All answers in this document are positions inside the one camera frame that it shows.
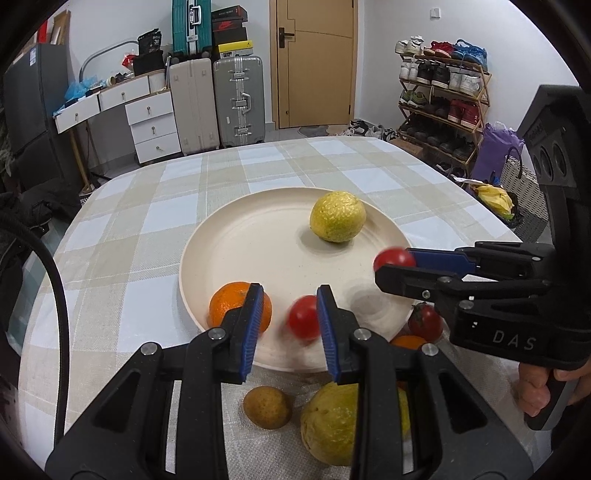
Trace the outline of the person's right hand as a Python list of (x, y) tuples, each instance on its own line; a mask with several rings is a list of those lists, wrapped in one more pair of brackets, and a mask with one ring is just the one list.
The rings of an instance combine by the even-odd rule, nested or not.
[(537, 416), (544, 409), (551, 398), (547, 382), (551, 376), (558, 381), (569, 382), (577, 380), (578, 384), (568, 402), (569, 405), (578, 403), (590, 395), (590, 361), (581, 368), (573, 371), (549, 371), (543, 367), (521, 363), (519, 365), (519, 379), (516, 386), (517, 405), (531, 417)]

